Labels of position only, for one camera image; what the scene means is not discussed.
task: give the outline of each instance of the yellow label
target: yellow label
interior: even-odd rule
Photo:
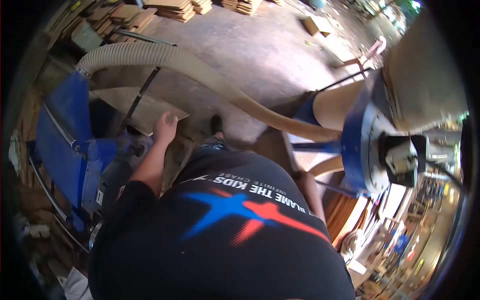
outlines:
[[[420,262],[419,262],[419,266],[418,266],[418,267],[417,267],[417,269],[415,270],[415,273],[414,273],[414,274],[415,274],[415,276],[416,276],[416,275],[419,273],[421,266],[423,266],[423,259],[422,259],[422,260],[420,260]]]
[[[77,1],[77,2],[72,6],[72,8],[70,8],[70,10],[73,12],[74,10],[76,10],[76,9],[80,6],[80,4],[82,4],[82,2],[81,2],[81,1]]]

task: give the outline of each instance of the black cable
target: black cable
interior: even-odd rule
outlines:
[[[465,187],[463,186],[463,183],[461,183],[460,180],[457,179],[457,177],[455,177],[452,173],[447,171],[444,167],[440,166],[436,162],[429,161],[429,160],[426,160],[424,158],[420,158],[418,156],[416,156],[415,158],[418,159],[419,164],[426,163],[427,165],[429,165],[431,167],[439,169],[442,173],[447,175],[453,181],[453,183],[458,187],[460,192],[467,193],[467,191],[465,190]]]

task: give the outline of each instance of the black t-shirt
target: black t-shirt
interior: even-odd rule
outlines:
[[[204,149],[159,200],[132,181],[91,252],[98,299],[354,299],[295,182],[257,154]]]

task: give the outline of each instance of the hand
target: hand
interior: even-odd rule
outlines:
[[[315,181],[315,177],[305,171],[300,171],[298,179],[295,181],[298,189],[302,193],[303,197],[307,198],[309,195],[318,195],[318,186]]]
[[[175,138],[178,121],[179,118],[173,116],[171,111],[163,113],[153,128],[154,144],[162,144],[167,147]]]

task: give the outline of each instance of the pink plastic chair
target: pink plastic chair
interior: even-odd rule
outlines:
[[[363,65],[370,59],[382,53],[386,47],[387,47],[387,40],[383,36],[380,36],[378,38],[378,41],[376,41],[375,44],[370,49],[368,49],[367,53],[365,53],[364,55],[358,58],[344,61],[342,65],[336,66],[335,69],[357,64],[360,67],[360,72],[363,78],[366,79],[367,76],[365,76],[365,73],[363,72],[364,71]]]

